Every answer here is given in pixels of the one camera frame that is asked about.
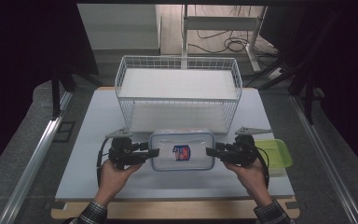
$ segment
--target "sticker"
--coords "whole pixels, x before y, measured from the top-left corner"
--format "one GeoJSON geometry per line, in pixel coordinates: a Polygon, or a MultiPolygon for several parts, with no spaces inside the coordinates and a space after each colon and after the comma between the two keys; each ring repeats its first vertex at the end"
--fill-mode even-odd
{"type": "Polygon", "coordinates": [[[172,153],[174,154],[176,161],[190,160],[191,152],[188,145],[174,146],[172,153]]]}

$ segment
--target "container lid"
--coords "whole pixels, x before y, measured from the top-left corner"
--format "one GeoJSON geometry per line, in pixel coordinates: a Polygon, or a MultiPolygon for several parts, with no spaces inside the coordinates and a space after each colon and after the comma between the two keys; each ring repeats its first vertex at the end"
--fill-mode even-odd
{"type": "Polygon", "coordinates": [[[206,155],[214,147],[214,135],[206,129],[157,130],[149,139],[149,148],[159,148],[151,159],[156,171],[210,170],[214,158],[206,155]]]}

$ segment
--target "white tabletop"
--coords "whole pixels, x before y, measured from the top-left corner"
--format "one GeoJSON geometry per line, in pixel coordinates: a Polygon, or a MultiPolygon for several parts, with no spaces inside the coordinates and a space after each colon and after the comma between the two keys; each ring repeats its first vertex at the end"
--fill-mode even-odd
{"type": "MultiPolygon", "coordinates": [[[[240,103],[227,135],[217,135],[217,142],[232,143],[235,131],[241,126],[270,129],[260,95],[255,89],[243,89],[240,103]]],[[[90,201],[98,190],[96,161],[104,137],[125,122],[114,90],[97,90],[79,131],[68,161],[56,199],[60,201],[90,201]]],[[[149,134],[135,134],[134,143],[148,141],[149,134]]],[[[255,135],[256,139],[274,138],[272,133],[255,135]]],[[[270,169],[269,193],[276,197],[294,196],[284,169],[270,169]]],[[[185,201],[204,199],[249,198],[234,173],[216,160],[207,171],[166,171],[152,169],[147,161],[134,173],[125,188],[117,195],[122,201],[185,201]]]]}

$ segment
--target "human hand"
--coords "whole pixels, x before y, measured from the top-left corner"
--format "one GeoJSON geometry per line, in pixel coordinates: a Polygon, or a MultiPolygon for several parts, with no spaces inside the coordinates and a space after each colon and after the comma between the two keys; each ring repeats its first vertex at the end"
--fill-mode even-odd
{"type": "Polygon", "coordinates": [[[94,201],[107,206],[111,199],[126,185],[130,175],[141,168],[142,164],[131,165],[124,170],[119,170],[110,160],[103,162],[101,171],[101,183],[94,201]]]}
{"type": "Polygon", "coordinates": [[[254,163],[247,167],[228,162],[224,162],[224,164],[228,170],[237,175],[237,178],[255,200],[257,206],[264,207],[272,204],[263,175],[263,166],[259,159],[256,159],[254,163]]]}

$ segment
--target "black cable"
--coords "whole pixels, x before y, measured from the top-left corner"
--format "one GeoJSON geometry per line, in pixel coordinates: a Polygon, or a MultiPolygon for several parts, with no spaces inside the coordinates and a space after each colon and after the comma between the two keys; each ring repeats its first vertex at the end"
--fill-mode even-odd
{"type": "MultiPolygon", "coordinates": [[[[194,14],[197,16],[197,5],[194,5],[194,14]]],[[[218,36],[218,35],[222,35],[222,34],[225,34],[225,33],[228,33],[228,32],[229,32],[229,31],[224,31],[224,32],[221,32],[221,33],[218,33],[218,34],[215,34],[215,35],[200,36],[199,30],[197,30],[197,35],[198,35],[199,38],[201,38],[201,39],[208,39],[208,38],[215,37],[215,36],[218,36]]]]}
{"type": "Polygon", "coordinates": [[[273,62],[270,66],[266,67],[263,71],[260,73],[257,73],[254,78],[252,78],[246,85],[245,88],[249,87],[250,84],[254,81],[256,81],[258,78],[269,74],[272,70],[276,69],[281,63],[283,62],[283,58],[278,58],[275,62],[273,62]]]}
{"type": "Polygon", "coordinates": [[[235,10],[237,10],[237,6],[234,6],[231,11],[229,11],[228,16],[231,15],[232,12],[235,12],[235,10]]]}
{"type": "Polygon", "coordinates": [[[192,46],[192,47],[195,47],[195,48],[198,48],[198,49],[202,49],[208,53],[220,53],[220,52],[223,52],[225,51],[227,48],[225,49],[222,49],[222,50],[218,50],[218,51],[210,51],[210,50],[207,50],[207,49],[203,49],[202,47],[198,46],[198,45],[193,45],[193,44],[188,44],[189,46],[192,46]]]}
{"type": "Polygon", "coordinates": [[[97,159],[97,180],[98,180],[98,186],[100,186],[100,181],[101,181],[101,170],[102,170],[102,164],[103,164],[103,149],[104,146],[106,145],[107,140],[109,140],[109,138],[105,138],[103,140],[103,144],[101,145],[101,149],[98,152],[98,159],[97,159]]]}
{"type": "Polygon", "coordinates": [[[235,38],[235,37],[229,37],[229,38],[227,38],[227,39],[225,40],[225,42],[224,42],[224,45],[225,45],[225,47],[226,47],[227,49],[229,49],[229,50],[231,50],[231,51],[233,51],[233,52],[236,52],[236,53],[241,52],[241,51],[243,51],[243,50],[246,48],[246,45],[242,42],[242,40],[239,39],[239,38],[235,38]],[[241,45],[241,48],[240,48],[240,49],[232,49],[232,48],[230,47],[232,44],[240,44],[240,45],[241,45]]]}
{"type": "Polygon", "coordinates": [[[268,162],[266,163],[264,158],[261,156],[261,153],[257,150],[257,158],[260,160],[261,166],[263,167],[264,181],[265,181],[266,187],[268,189],[269,188],[269,156],[267,155],[268,162]]]}
{"type": "MultiPolygon", "coordinates": [[[[247,39],[241,38],[239,36],[235,36],[235,37],[230,37],[231,39],[238,39],[240,41],[242,41],[243,44],[249,44],[249,41],[247,39]]],[[[257,56],[261,56],[261,55],[268,55],[271,57],[278,57],[278,54],[276,53],[267,53],[264,52],[263,50],[259,49],[258,47],[254,46],[254,53],[257,56]]]]}
{"type": "Polygon", "coordinates": [[[237,17],[239,17],[239,16],[240,16],[240,13],[241,13],[241,8],[242,8],[242,6],[240,6],[240,10],[238,10],[237,17]]]}
{"type": "Polygon", "coordinates": [[[263,149],[263,148],[260,148],[260,147],[256,147],[258,150],[261,150],[262,152],[264,152],[264,154],[266,155],[267,157],[267,169],[269,169],[269,154],[267,154],[267,152],[263,149]]]}

